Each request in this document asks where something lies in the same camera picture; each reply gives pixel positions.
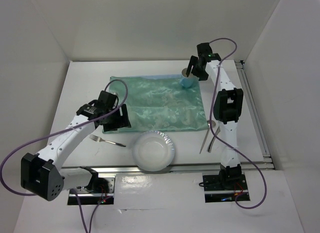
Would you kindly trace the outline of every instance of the white table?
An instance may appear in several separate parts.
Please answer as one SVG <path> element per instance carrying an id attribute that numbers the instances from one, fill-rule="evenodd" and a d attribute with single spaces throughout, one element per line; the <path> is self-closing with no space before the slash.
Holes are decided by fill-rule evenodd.
<path id="1" fill-rule="evenodd" d="M 64 129 L 74 117 L 76 111 L 85 103 L 97 99 L 101 90 L 110 81 L 111 76 L 148 76 L 180 74 L 188 66 L 188 60 L 173 61 L 110 61 L 110 62 L 71 62 L 59 104 L 54 117 L 51 132 Z M 238 72 L 233 60 L 223 64 L 227 74 L 237 88 L 241 88 Z M 214 84 L 209 79 L 200 82 L 200 90 L 204 111 L 209 118 L 210 105 Z M 135 139 L 140 133 L 103 134 L 102 126 L 94 132 L 106 140 L 127 145 L 126 148 L 108 143 L 96 143 L 89 138 L 74 150 L 66 160 L 65 167 L 77 166 L 134 166 L 131 150 Z M 218 140 L 213 144 L 212 152 L 207 153 L 207 147 L 212 134 L 207 138 L 202 153 L 200 147 L 206 130 L 193 132 L 169 132 L 168 136 L 176 146 L 176 154 L 172 164 L 219 163 L 222 148 Z M 242 115 L 237 129 L 238 146 L 241 152 L 255 162 L 263 161 L 263 151 L 259 145 L 254 124 L 246 99 L 243 101 Z"/>
<path id="2" fill-rule="evenodd" d="M 97 209 L 92 233 L 303 233 L 284 173 L 279 170 L 263 173 L 268 194 L 265 202 L 256 209 L 241 209 L 234 202 L 205 203 L 203 188 L 198 186 L 201 177 L 191 173 L 185 174 L 190 177 L 179 178 L 179 181 L 160 180 L 155 185 L 158 191 L 153 191 L 156 195 L 140 189 L 145 201 L 138 201 L 141 197 L 135 192 L 129 201 L 116 192 L 114 205 L 101 205 Z M 251 201 L 240 203 L 253 206 L 263 196 L 263 183 L 257 171 L 245 174 Z M 182 197 L 179 197 L 177 185 L 183 190 L 188 189 Z M 164 189 L 172 190 L 163 193 Z M 67 198 L 67 191 L 51 202 L 38 196 L 25 197 L 14 233 L 85 232 L 78 206 L 68 206 Z M 94 207 L 83 206 L 88 227 Z"/>

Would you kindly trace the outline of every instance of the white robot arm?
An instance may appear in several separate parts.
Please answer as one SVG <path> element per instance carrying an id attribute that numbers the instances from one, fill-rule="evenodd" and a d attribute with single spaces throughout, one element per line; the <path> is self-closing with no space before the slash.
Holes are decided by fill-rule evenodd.
<path id="1" fill-rule="evenodd" d="M 54 200 L 63 190 L 76 187 L 97 192 L 107 190 L 108 182 L 99 178 L 95 170 L 89 167 L 62 169 L 62 166 L 82 140 L 99 125 L 104 131 L 131 127 L 127 106 L 123 104 L 116 110 L 118 102 L 116 95 L 101 91 L 98 100 L 80 107 L 65 133 L 36 154 L 25 154 L 21 160 L 21 186 L 47 201 Z M 115 112 L 108 118 L 103 117 L 113 110 Z"/>
<path id="2" fill-rule="evenodd" d="M 208 42 L 197 45 L 197 53 L 198 57 L 191 56 L 186 75 L 192 73 L 199 78 L 199 81 L 206 81 L 210 76 L 215 83 L 222 59 L 217 53 L 213 53 Z M 229 145 L 237 147 L 237 124 L 242 111 L 244 93 L 242 89 L 237 89 L 232 84 L 222 65 L 217 91 L 213 115 L 220 127 L 220 138 Z M 220 169 L 220 181 L 226 189 L 234 186 L 242 175 L 239 156 L 228 146 L 222 151 Z"/>
<path id="3" fill-rule="evenodd" d="M 218 74 L 218 60 L 213 60 L 206 65 L 206 72 L 209 74 L 210 78 L 213 82 L 216 82 L 217 74 Z M 220 66 L 220 76 L 219 76 L 219 85 L 217 86 L 217 91 L 220 92 L 222 90 L 233 91 L 235 89 L 235 85 L 229 79 L 225 69 L 223 66 Z M 221 138 L 228 142 L 233 147 L 237 148 L 237 125 L 238 123 L 235 121 L 228 121 L 224 124 L 222 121 L 218 120 L 218 125 L 220 127 L 220 136 Z M 231 149 L 230 147 L 225 146 L 222 155 L 221 155 L 221 165 L 230 168 L 237 167 L 240 165 L 240 160 L 238 154 Z"/>

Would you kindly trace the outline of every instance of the green cloth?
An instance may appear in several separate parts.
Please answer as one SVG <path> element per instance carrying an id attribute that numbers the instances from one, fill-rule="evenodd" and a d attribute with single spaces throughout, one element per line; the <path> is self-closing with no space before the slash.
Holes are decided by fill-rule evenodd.
<path id="1" fill-rule="evenodd" d="M 131 128 L 123 132 L 189 132 L 208 129 L 199 82 L 183 88 L 179 78 L 114 77 L 128 87 L 125 101 Z M 115 81 L 109 86 L 110 93 L 117 93 L 119 102 L 124 99 L 125 87 Z"/>

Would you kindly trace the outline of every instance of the metal fork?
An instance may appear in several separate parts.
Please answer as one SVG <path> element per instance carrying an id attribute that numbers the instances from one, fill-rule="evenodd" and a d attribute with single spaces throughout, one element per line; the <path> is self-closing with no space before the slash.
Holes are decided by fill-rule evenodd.
<path id="1" fill-rule="evenodd" d="M 91 134 L 89 136 L 89 138 L 95 142 L 107 142 L 107 143 L 110 143 L 110 144 L 113 144 L 113 145 L 116 145 L 118 147 L 127 147 L 126 145 L 124 144 L 121 144 L 121 143 L 117 143 L 117 142 L 113 142 L 113 141 L 109 141 L 109 140 L 105 140 L 105 139 L 102 139 L 101 137 L 99 136 L 96 136 L 94 134 Z"/>

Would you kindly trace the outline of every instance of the white plate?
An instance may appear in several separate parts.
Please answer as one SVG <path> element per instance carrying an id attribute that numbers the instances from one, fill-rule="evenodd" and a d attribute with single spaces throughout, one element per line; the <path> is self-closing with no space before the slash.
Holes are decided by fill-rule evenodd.
<path id="1" fill-rule="evenodd" d="M 136 140 L 132 156 L 135 164 L 149 172 L 166 168 L 175 156 L 172 140 L 160 131 L 147 131 Z"/>

